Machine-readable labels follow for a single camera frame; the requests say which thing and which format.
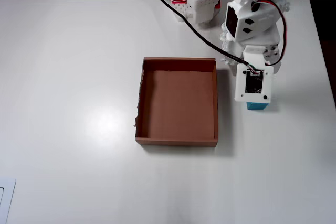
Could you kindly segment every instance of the black cable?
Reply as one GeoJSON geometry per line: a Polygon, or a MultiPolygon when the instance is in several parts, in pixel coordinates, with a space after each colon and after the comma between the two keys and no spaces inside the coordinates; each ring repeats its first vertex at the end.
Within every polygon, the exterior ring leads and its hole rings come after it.
{"type": "Polygon", "coordinates": [[[283,15],[282,11],[280,10],[279,6],[274,3],[272,0],[258,0],[256,3],[268,3],[268,4],[271,4],[273,5],[279,12],[280,16],[281,16],[281,19],[282,19],[282,22],[283,22],[283,43],[284,43],[284,47],[282,48],[282,52],[281,52],[281,56],[280,58],[273,64],[266,64],[267,66],[274,66],[276,64],[278,64],[279,62],[282,61],[282,59],[284,58],[283,56],[285,55],[285,51],[286,51],[286,46],[287,46],[287,23],[286,23],[286,19],[285,19],[285,16],[283,15]]]}
{"type": "Polygon", "coordinates": [[[194,32],[194,34],[196,34],[198,36],[198,38],[200,38],[204,43],[206,43],[208,46],[210,46],[211,48],[213,48],[214,50],[216,50],[217,52],[221,53],[222,55],[225,55],[227,58],[230,58],[234,61],[237,61],[238,63],[242,63],[244,65],[246,65],[248,68],[253,68],[253,70],[257,71],[256,68],[254,66],[252,66],[251,64],[249,64],[247,61],[244,61],[243,59],[234,56],[222,49],[220,49],[219,47],[215,46],[214,44],[212,44],[210,41],[208,41],[207,39],[205,39],[193,26],[192,24],[189,23],[189,21],[181,14],[179,13],[177,10],[175,10],[173,7],[171,7],[165,0],[160,0],[165,6],[167,6],[171,11],[173,11],[176,15],[178,15],[180,18],[182,18],[184,20],[184,22],[188,25],[188,27],[194,32]]]}

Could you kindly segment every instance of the brown cardboard box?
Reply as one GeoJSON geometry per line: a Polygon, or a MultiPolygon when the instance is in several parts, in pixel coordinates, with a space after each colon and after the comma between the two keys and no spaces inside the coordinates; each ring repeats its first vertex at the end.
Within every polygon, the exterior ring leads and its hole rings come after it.
{"type": "Polygon", "coordinates": [[[136,141],[215,147],[217,106],[215,59],[145,58],[136,141]]]}

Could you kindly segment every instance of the white table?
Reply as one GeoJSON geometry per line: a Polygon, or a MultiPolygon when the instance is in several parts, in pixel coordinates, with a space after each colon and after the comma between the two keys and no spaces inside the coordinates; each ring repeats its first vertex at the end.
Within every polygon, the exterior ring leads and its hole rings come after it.
{"type": "MultiPolygon", "coordinates": [[[[0,0],[7,223],[335,224],[334,100],[309,0],[290,1],[272,104],[236,103],[218,61],[219,144],[190,148],[135,142],[143,57],[220,58],[159,0],[0,0]]],[[[223,12],[199,27],[218,46],[223,12]]]]}

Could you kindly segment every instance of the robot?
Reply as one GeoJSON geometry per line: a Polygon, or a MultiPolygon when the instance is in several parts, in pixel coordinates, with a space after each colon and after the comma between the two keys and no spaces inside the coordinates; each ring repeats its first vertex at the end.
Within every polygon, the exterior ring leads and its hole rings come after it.
{"type": "MultiPolygon", "coordinates": [[[[219,0],[186,0],[172,2],[172,6],[194,23],[208,22],[214,17],[219,0]]],[[[289,11],[286,0],[233,0],[227,4],[223,33],[220,40],[222,49],[244,59],[253,69],[223,58],[236,76],[235,100],[247,102],[249,110],[262,110],[272,97],[271,86],[275,73],[281,66],[286,48],[286,21],[283,12],[289,11]],[[276,25],[282,19],[284,48],[280,52],[280,35],[276,25]]]]}

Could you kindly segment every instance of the blue block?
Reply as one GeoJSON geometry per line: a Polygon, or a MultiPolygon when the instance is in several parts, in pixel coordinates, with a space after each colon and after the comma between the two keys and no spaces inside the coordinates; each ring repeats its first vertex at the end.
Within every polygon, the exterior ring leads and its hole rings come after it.
{"type": "Polygon", "coordinates": [[[266,108],[268,103],[255,103],[255,102],[247,102],[248,110],[263,110],[266,108]]]}

